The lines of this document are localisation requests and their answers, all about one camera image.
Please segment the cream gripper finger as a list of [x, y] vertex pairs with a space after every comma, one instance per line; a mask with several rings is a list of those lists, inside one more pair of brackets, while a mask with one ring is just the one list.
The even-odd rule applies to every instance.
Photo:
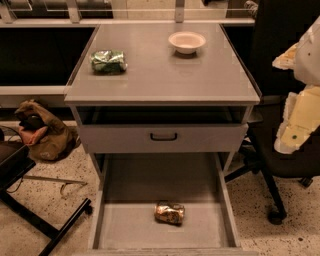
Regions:
[[298, 150], [320, 126], [320, 87], [306, 86], [299, 94], [290, 92], [274, 149], [282, 154]]

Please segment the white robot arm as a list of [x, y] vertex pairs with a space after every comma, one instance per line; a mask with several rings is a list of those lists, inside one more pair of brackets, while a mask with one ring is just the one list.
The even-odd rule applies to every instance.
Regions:
[[277, 152], [292, 154], [320, 126], [320, 17], [296, 44], [276, 57], [272, 65], [282, 70], [291, 69], [294, 78], [305, 84], [298, 94], [288, 94], [283, 122], [274, 142]]

